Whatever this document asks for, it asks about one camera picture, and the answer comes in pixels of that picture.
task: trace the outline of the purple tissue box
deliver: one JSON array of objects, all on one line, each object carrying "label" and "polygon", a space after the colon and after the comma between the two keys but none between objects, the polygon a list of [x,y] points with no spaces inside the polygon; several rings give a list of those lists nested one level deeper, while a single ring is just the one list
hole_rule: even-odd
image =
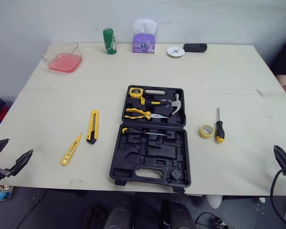
[{"label": "purple tissue box", "polygon": [[139,33],[133,36],[133,52],[154,53],[155,36]]}]

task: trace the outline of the black tool case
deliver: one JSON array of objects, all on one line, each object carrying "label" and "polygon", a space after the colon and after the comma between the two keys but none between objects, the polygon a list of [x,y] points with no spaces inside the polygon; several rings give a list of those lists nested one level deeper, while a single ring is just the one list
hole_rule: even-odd
[{"label": "black tool case", "polygon": [[[161,99],[173,101],[175,94],[179,94],[181,108],[175,115],[171,115],[176,107],[142,105],[139,98],[130,97],[130,88],[143,89],[143,98],[146,101]],[[150,111],[152,114],[164,115],[169,118],[151,118],[149,121],[145,118],[132,120],[124,116],[141,116],[141,114],[126,112],[126,108]],[[127,181],[154,183],[171,186],[174,192],[184,193],[184,187],[189,187],[191,184],[187,135],[183,129],[185,120],[182,89],[129,86],[122,113],[123,124],[120,125],[110,169],[110,177],[115,179],[115,184],[124,186]],[[122,133],[122,129],[126,127],[166,136],[126,135]],[[138,176],[138,169],[154,170],[159,177]]]}]

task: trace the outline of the disc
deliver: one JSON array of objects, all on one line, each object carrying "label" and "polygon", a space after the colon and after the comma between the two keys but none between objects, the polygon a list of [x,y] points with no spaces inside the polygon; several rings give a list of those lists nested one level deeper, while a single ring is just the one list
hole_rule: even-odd
[{"label": "disc", "polygon": [[167,49],[167,54],[173,57],[180,57],[184,55],[184,49],[177,46],[169,47]]}]

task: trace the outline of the white table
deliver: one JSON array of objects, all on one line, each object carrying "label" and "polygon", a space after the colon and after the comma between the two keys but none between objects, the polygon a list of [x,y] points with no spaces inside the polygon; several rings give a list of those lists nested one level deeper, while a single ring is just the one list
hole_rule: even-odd
[{"label": "white table", "polygon": [[[251,45],[209,44],[205,53],[178,59],[167,56],[170,46],[157,44],[155,54],[143,54],[118,44],[117,54],[107,55],[102,43],[81,43],[83,62],[71,74],[50,72],[41,61],[0,125],[0,139],[11,139],[0,167],[12,166],[31,148],[34,153],[17,176],[1,183],[171,192],[138,182],[116,186],[109,177],[127,87],[136,84],[184,89],[192,180],[187,194],[269,195],[280,169],[273,145],[286,151],[286,93]],[[217,107],[226,135],[221,145],[198,135],[200,126],[215,125]],[[99,138],[90,145],[85,135],[94,109],[100,111]],[[77,151],[62,166],[81,132]],[[286,195],[286,177],[275,194]]]}]

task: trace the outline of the case latch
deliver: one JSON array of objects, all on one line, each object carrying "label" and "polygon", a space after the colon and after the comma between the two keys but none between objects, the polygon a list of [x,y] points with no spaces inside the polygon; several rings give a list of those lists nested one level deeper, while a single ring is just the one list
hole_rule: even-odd
[{"label": "case latch", "polygon": [[125,186],[127,181],[126,180],[115,180],[115,185],[122,185]]},{"label": "case latch", "polygon": [[172,187],[172,188],[173,188],[173,191],[176,193],[184,193],[185,192],[183,187]]}]

